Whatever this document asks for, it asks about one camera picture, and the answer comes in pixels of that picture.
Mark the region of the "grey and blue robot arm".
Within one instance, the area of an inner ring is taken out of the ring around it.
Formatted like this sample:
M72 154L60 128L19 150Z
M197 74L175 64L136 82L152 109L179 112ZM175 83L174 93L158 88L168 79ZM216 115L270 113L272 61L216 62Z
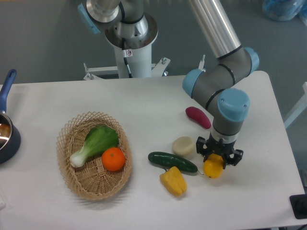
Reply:
M191 70L182 83L184 91L213 116L209 138L198 138L197 152L205 160L218 155L224 166L235 166L243 151L234 149L234 144L250 102L234 86L257 69L259 57L253 49L242 47L220 1L189 4L218 60L209 71ZM152 66L158 28L141 0L83 0L78 12L94 34L103 32L113 46L120 78L148 78L158 70Z

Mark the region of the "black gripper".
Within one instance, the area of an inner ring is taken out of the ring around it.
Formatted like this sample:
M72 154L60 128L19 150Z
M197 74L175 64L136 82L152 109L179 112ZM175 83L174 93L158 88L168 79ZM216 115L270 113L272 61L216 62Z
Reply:
M219 155L223 158L223 169L227 165L236 166L243 158L244 151L234 149L235 141L225 143L224 139L216 140L212 135L206 140L203 137L198 137L196 141L196 152L203 157L203 162L206 162L211 154Z

